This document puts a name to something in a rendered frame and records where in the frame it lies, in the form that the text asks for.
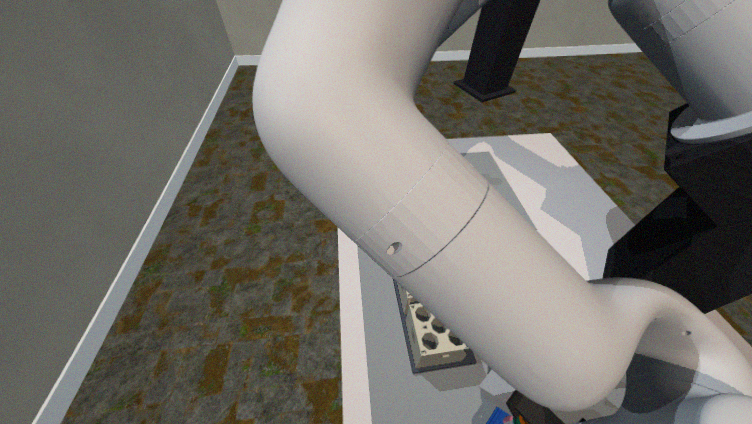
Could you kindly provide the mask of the grey bench mat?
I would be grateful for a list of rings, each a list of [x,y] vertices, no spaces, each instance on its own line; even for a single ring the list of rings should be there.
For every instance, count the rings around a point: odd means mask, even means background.
[[[489,151],[460,154],[536,229]],[[357,249],[372,424],[486,424],[497,406],[479,384],[491,368],[473,352],[476,364],[413,374],[393,278]],[[551,410],[565,424],[615,414],[625,385],[626,373],[594,406]]]

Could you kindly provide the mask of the blue tube rack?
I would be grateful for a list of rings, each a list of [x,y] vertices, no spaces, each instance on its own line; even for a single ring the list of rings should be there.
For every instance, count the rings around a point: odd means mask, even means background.
[[[498,410],[497,410],[498,409]],[[509,414],[496,407],[486,424],[503,424],[503,419]],[[490,422],[490,423],[489,423]]]

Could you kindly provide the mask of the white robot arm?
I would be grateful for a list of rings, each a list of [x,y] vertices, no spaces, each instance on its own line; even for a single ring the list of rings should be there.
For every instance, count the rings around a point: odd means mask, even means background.
[[[626,373],[618,411],[581,424],[752,424],[752,367],[703,312],[652,281],[586,281],[416,107],[488,1],[282,0],[252,95],[268,155],[492,369],[479,388],[515,419],[565,424],[550,409],[594,406]],[[752,0],[608,7],[688,103],[676,140],[752,133]]]

